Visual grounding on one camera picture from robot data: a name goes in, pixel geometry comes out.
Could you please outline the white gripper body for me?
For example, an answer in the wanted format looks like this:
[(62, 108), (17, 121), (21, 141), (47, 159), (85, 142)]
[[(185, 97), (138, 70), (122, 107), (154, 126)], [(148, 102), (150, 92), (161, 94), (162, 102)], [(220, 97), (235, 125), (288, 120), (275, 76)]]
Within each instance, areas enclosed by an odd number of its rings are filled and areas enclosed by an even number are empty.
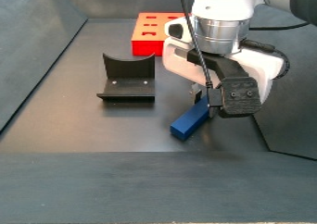
[[(190, 17), (195, 36), (204, 53), (213, 53), (237, 61), (251, 77), (259, 83), (260, 101), (264, 103), (285, 60), (271, 56), (251, 46), (241, 46), (247, 39), (249, 20), (219, 21)], [(168, 39), (164, 43), (162, 62), (173, 73), (204, 85), (207, 76), (199, 63), (188, 60), (188, 53), (193, 50), (186, 18), (174, 19), (165, 24)]]

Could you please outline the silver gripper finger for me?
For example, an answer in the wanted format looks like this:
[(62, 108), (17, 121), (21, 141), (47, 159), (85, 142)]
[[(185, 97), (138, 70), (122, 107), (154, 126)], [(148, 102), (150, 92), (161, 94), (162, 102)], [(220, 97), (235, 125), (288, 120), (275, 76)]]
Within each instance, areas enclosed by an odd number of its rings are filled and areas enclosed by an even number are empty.
[(193, 102), (197, 104), (203, 97), (203, 90), (199, 83), (192, 85), (190, 95)]
[(219, 113), (219, 107), (209, 108), (209, 117), (213, 118)]

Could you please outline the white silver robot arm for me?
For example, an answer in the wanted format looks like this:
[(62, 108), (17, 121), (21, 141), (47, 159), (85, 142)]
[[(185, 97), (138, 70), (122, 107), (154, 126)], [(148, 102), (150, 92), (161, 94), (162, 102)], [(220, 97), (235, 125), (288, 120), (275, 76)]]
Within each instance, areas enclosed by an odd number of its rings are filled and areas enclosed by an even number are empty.
[(317, 26), (317, 0), (195, 0), (166, 23), (166, 69), (207, 87), (204, 111), (244, 117), (261, 109), (273, 81), (291, 70), (285, 54), (248, 39), (256, 7), (267, 5)]

